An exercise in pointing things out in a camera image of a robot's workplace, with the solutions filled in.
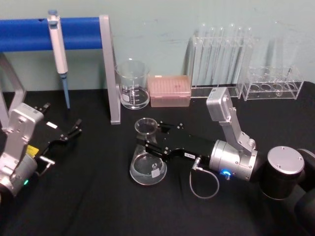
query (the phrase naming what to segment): yellow label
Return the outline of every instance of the yellow label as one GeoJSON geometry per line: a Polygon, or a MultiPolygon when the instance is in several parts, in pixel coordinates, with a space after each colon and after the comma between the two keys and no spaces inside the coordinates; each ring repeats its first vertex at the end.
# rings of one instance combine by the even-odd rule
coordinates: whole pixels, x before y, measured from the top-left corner
{"type": "Polygon", "coordinates": [[[35,155],[38,153],[39,149],[31,146],[31,145],[28,145],[28,148],[26,150],[26,153],[28,155],[30,155],[31,157],[35,157],[35,155]]]}

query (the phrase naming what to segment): black tablecloth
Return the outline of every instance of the black tablecloth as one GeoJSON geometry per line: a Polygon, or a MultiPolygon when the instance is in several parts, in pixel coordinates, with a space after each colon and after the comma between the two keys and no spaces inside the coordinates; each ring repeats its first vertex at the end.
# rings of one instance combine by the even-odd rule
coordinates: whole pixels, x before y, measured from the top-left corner
{"type": "MultiPolygon", "coordinates": [[[[52,104],[45,117],[63,129],[81,118],[83,133],[67,148],[52,148],[49,157],[56,165],[30,182],[11,205],[2,206],[0,235],[306,235],[292,214],[298,188],[289,200],[277,202],[267,199],[257,184],[219,177],[219,193],[200,200],[189,189],[192,162],[182,158],[168,164],[157,185],[140,186],[131,179],[134,123],[139,118],[182,122],[192,134],[225,140],[205,99],[192,99],[189,108],[122,107],[121,125],[110,125],[104,90],[70,91],[70,100],[71,111],[66,111],[62,91],[28,92],[27,104],[52,104]]],[[[315,151],[314,84],[305,83],[297,100],[233,103],[242,130],[261,152],[279,145],[315,151]]],[[[3,149],[5,136],[0,138],[3,149]]]]}

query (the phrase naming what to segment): glass beaker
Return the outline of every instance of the glass beaker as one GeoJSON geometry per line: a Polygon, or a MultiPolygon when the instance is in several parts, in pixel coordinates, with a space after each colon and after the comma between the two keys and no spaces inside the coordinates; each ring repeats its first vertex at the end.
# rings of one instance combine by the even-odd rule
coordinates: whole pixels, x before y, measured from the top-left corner
{"type": "MultiPolygon", "coordinates": [[[[155,132],[158,123],[151,118],[142,118],[134,125],[137,138],[156,143],[155,132]]],[[[137,144],[130,165],[130,175],[137,183],[153,185],[160,182],[166,175],[167,165],[161,158],[145,151],[145,147],[137,144]]]]}
{"type": "Polygon", "coordinates": [[[145,107],[150,101],[147,90],[149,68],[141,61],[129,59],[115,69],[120,77],[121,104],[131,110],[145,107]]]}

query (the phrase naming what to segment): blue metal bar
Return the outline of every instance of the blue metal bar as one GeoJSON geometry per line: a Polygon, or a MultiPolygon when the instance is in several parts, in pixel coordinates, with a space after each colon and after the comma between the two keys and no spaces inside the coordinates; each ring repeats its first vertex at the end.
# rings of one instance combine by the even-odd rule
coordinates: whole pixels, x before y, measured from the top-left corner
{"type": "MultiPolygon", "coordinates": [[[[98,17],[61,18],[69,49],[101,49],[98,17]]],[[[47,19],[0,20],[0,52],[52,50],[47,19]]]]}

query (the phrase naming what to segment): blue led light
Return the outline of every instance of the blue led light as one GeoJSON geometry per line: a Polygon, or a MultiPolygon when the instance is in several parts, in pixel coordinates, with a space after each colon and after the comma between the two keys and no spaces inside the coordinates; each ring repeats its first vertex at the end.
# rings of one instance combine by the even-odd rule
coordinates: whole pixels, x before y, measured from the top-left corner
{"type": "Polygon", "coordinates": [[[228,170],[221,170],[221,173],[220,173],[221,175],[224,175],[224,176],[231,176],[231,173],[230,173],[230,171],[228,171],[228,170]]]}

